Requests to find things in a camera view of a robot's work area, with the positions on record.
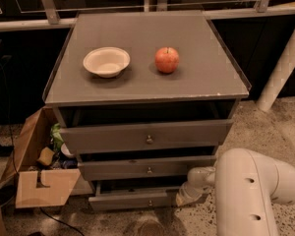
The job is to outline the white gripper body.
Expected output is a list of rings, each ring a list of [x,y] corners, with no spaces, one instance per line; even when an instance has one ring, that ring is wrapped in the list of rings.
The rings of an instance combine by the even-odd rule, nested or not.
[[[199,187],[193,186],[190,182],[185,182],[176,194],[176,205],[182,207],[200,200],[210,188],[210,184],[201,184]]]

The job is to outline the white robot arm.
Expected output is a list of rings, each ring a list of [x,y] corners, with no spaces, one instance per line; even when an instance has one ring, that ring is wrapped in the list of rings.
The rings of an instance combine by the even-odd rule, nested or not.
[[[246,148],[194,167],[176,195],[184,206],[215,189],[217,236],[279,236],[272,205],[295,203],[295,167]]]

